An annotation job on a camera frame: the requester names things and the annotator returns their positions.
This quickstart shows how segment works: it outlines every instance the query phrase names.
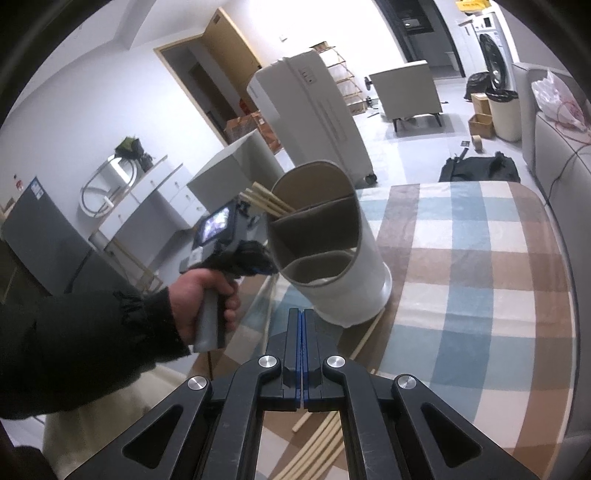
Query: black bag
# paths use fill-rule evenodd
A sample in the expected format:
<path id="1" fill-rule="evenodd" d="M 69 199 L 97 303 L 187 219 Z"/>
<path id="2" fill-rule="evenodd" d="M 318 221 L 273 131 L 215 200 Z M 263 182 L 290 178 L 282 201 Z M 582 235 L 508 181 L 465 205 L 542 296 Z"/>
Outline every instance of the black bag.
<path id="1" fill-rule="evenodd" d="M 489 72 L 480 72 L 470 75 L 466 83 L 466 96 L 464 99 L 472 101 L 473 93 L 484 93 L 487 88 L 492 86 L 491 74 Z"/>
<path id="2" fill-rule="evenodd" d="M 439 181 L 514 181 L 521 183 L 513 159 L 497 152 L 494 157 L 448 158 Z"/>
<path id="3" fill-rule="evenodd" d="M 497 103 L 509 103 L 519 98 L 513 90 L 495 90 L 492 87 L 486 89 L 486 96 L 491 102 Z"/>

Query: cardboard box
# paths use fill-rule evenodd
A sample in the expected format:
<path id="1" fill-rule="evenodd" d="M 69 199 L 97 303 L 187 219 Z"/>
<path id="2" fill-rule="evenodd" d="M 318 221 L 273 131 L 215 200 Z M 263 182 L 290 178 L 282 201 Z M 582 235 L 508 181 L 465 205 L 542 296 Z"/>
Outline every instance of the cardboard box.
<path id="1" fill-rule="evenodd" d="M 468 120 L 470 135 L 480 135 L 482 138 L 495 136 L 495 127 L 492 125 L 492 116 L 484 113 L 477 113 Z"/>
<path id="2" fill-rule="evenodd" d="M 474 104 L 474 113 L 491 114 L 491 104 L 488 102 L 488 97 L 485 93 L 473 93 L 472 103 Z"/>

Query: hand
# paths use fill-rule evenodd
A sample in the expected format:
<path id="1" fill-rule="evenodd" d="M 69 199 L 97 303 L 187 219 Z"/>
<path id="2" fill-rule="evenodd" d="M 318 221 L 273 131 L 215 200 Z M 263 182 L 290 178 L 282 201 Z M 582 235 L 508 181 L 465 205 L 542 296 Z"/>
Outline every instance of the hand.
<path id="1" fill-rule="evenodd" d="M 195 341 L 195 321 L 203 293 L 208 288 L 214 288 L 219 294 L 228 297 L 224 311 L 226 330 L 236 330 L 236 310 L 240 308 L 238 284 L 235 281 L 228 282 L 221 272 L 215 270 L 189 270 L 168 288 L 174 325 L 185 345 L 192 345 Z"/>

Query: table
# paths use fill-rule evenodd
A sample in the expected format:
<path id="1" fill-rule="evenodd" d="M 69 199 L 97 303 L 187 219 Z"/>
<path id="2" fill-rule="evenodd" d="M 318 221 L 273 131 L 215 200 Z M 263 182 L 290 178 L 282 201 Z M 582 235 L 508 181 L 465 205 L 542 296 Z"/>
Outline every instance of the table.
<path id="1" fill-rule="evenodd" d="M 547 476 L 569 418 L 576 330 L 563 257 L 536 194 L 516 183 L 465 182 L 367 189 L 359 197 L 394 286 L 358 362 L 388 378 L 415 375 Z M 264 281 L 243 283 L 241 325 L 213 355 L 214 377 L 261 354 L 271 292 Z M 271 335 L 286 330 L 289 308 L 310 307 L 282 278 L 273 302 Z M 346 356 L 369 323 L 321 328 Z M 194 373 L 207 374 L 206 364 L 198 360 Z M 302 414 L 265 415 L 257 480 L 276 476 L 326 415 L 314 414 L 293 434 Z M 341 454 L 329 478 L 347 477 Z"/>

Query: white armchair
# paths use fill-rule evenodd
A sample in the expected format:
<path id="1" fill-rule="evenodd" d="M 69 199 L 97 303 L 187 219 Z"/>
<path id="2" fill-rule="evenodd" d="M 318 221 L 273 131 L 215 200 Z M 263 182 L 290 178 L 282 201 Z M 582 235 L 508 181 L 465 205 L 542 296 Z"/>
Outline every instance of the white armchair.
<path id="1" fill-rule="evenodd" d="M 441 102 L 429 65 L 425 60 L 369 76 L 384 107 L 386 117 L 394 121 L 416 115 L 434 115 L 441 126 Z"/>

